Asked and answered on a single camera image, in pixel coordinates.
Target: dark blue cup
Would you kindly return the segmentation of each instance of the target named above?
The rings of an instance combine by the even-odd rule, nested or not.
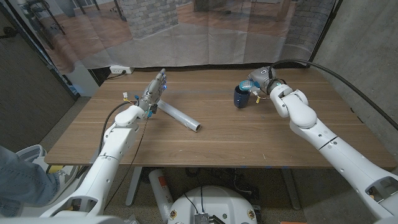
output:
[[[244,108],[249,101],[250,91],[244,91],[239,88],[239,86],[235,87],[234,92],[234,104],[237,108]]]

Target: white pipe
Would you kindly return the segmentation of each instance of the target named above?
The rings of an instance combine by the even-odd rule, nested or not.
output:
[[[163,223],[169,220],[170,211],[173,205],[173,198],[167,186],[166,179],[161,169],[149,173],[149,181],[154,191],[157,207],[162,215]]]
[[[185,113],[175,109],[173,106],[170,106],[163,100],[159,100],[159,102],[157,103],[157,107],[172,116],[177,121],[181,122],[186,127],[192,129],[194,132],[199,131],[199,129],[201,128],[201,125],[198,121],[195,121]]]

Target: wooden table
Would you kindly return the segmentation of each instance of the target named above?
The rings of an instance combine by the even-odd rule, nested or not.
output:
[[[281,118],[270,100],[256,104],[256,98],[251,96],[246,108],[234,106],[235,86],[252,71],[166,71],[167,89],[162,99],[201,122],[202,128],[195,133],[158,110],[147,123],[140,124],[136,144],[121,164],[331,168],[313,146],[290,130],[289,119]],[[45,161],[49,164],[89,164],[99,145],[103,122],[122,102],[122,92],[141,96],[156,74],[134,72],[103,83]],[[318,117],[370,161],[386,169],[396,166],[393,157],[316,70],[283,69],[277,74],[293,89],[302,90]]]

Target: table leg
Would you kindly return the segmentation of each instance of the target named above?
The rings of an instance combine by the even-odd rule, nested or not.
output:
[[[95,4],[95,7],[97,7],[97,10],[99,10],[100,7],[98,7],[97,1],[96,1],[96,0],[93,0],[93,2],[94,2],[94,4]]]
[[[193,12],[197,12],[198,11],[197,0],[192,0],[192,3],[193,3]]]
[[[134,171],[132,172],[129,192],[127,193],[126,197],[126,205],[131,206],[134,203],[134,198],[136,196],[139,179],[141,177],[142,167],[135,167]]]
[[[40,3],[42,4],[43,8],[47,10],[48,14],[54,21],[55,25],[57,25],[58,29],[62,32],[63,35],[65,35],[65,32],[63,31],[61,25],[58,23],[58,21],[55,19],[54,15],[51,13],[50,9],[47,7],[47,4],[44,2],[44,0],[40,0]]]
[[[299,195],[297,194],[296,186],[294,184],[294,179],[292,175],[291,169],[282,169],[282,176],[285,180],[285,185],[287,188],[287,193],[290,197],[290,202],[292,203],[292,207],[294,210],[300,210],[300,201]]]
[[[86,14],[85,10],[83,9],[83,6],[81,6],[81,4],[80,4],[80,1],[79,1],[79,0],[75,0],[75,2],[76,2],[76,4],[79,6],[81,12],[82,12],[83,14]]]
[[[127,21],[127,19],[122,15],[122,12],[120,11],[118,0],[113,0],[113,1],[114,1],[114,5],[116,6],[116,9],[118,10],[120,19],[123,21]]]
[[[285,19],[287,12],[289,11],[290,2],[292,0],[281,0],[278,15],[276,16],[276,21],[281,21]]]

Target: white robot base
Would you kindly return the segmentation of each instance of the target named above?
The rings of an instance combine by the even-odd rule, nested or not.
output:
[[[220,186],[203,186],[185,195],[172,205],[168,224],[257,223],[252,205],[233,190]]]

